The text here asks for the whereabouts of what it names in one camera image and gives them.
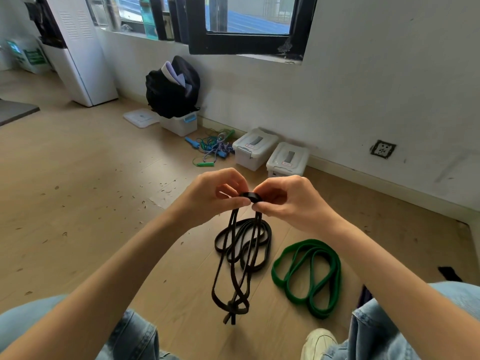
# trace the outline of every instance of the beige shoe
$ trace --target beige shoe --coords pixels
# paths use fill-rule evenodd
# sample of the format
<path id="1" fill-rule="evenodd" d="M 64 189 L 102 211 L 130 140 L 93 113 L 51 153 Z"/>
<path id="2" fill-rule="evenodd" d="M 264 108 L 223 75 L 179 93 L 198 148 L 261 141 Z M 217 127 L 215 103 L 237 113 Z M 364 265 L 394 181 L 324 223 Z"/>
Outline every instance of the beige shoe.
<path id="1" fill-rule="evenodd" d="M 301 350 L 300 360 L 320 360 L 327 349 L 338 342 L 333 333 L 325 328 L 317 328 L 309 333 Z"/>

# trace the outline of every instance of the blue roof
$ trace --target blue roof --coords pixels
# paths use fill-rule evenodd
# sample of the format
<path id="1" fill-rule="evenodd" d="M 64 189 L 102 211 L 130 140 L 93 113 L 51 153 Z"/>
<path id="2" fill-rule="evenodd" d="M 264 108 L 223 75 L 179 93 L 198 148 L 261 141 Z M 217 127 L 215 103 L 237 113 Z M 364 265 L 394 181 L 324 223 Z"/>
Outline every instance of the blue roof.
<path id="1" fill-rule="evenodd" d="M 140 15 L 140 3 L 138 0 L 119 0 L 119 3 L 124 9 Z M 226 29 L 229 33 L 277 35 L 290 33 L 290 24 L 268 21 L 261 17 L 228 11 L 227 18 Z M 205 21 L 208 30 L 210 29 L 210 9 L 207 5 L 205 6 Z"/>

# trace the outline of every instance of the forearm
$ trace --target forearm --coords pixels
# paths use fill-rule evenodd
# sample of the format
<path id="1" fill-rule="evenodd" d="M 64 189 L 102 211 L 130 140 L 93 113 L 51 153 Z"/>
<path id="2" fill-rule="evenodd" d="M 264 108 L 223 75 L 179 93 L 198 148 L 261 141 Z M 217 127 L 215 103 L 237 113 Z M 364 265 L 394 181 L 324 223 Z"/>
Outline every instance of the forearm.
<path id="1" fill-rule="evenodd" d="M 345 220 L 321 237 L 352 267 L 417 354 L 427 359 L 473 359 L 480 322 L 426 284 Z"/>
<path id="2" fill-rule="evenodd" d="M 94 359 L 181 226 L 168 211 L 148 223 L 0 359 Z"/>

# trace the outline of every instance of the person's right hand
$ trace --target person's right hand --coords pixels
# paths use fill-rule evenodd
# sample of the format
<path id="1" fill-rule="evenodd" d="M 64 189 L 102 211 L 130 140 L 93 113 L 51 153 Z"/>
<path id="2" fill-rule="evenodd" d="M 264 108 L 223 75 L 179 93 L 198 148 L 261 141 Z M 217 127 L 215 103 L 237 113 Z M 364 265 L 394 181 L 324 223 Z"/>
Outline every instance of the person's right hand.
<path id="1" fill-rule="evenodd" d="M 263 199 L 252 206 L 254 211 L 280 218 L 310 234 L 320 234 L 343 221 L 310 181 L 299 175 L 268 178 L 253 192 Z"/>

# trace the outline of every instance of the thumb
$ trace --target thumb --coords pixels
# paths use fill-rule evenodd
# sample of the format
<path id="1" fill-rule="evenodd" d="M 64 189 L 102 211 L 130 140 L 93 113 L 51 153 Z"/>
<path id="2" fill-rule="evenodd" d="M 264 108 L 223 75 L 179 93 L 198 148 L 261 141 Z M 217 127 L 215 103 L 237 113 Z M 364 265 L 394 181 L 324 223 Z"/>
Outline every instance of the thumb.
<path id="1" fill-rule="evenodd" d="M 273 216 L 273 217 L 279 218 L 282 206 L 279 204 L 273 204 L 269 202 L 258 202 L 258 203 L 255 203 L 251 208 L 253 211 L 260 212 L 267 216 Z"/>
<path id="2" fill-rule="evenodd" d="M 223 211 L 231 211 L 240 207 L 250 206 L 252 202 L 247 197 L 232 197 L 220 200 Z"/>

